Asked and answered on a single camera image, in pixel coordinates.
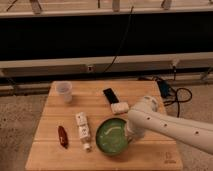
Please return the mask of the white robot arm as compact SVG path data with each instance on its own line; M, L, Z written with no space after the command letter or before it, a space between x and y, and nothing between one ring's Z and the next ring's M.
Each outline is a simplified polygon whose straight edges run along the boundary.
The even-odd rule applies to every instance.
M127 113L125 134L142 138L151 130L213 155L213 124L177 118L158 112L153 96L143 96Z

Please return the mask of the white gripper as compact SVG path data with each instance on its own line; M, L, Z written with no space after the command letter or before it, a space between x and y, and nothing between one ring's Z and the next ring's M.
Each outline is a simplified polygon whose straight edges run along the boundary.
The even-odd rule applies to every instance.
M127 121L125 124L125 137L128 142L137 141L145 136L145 130Z

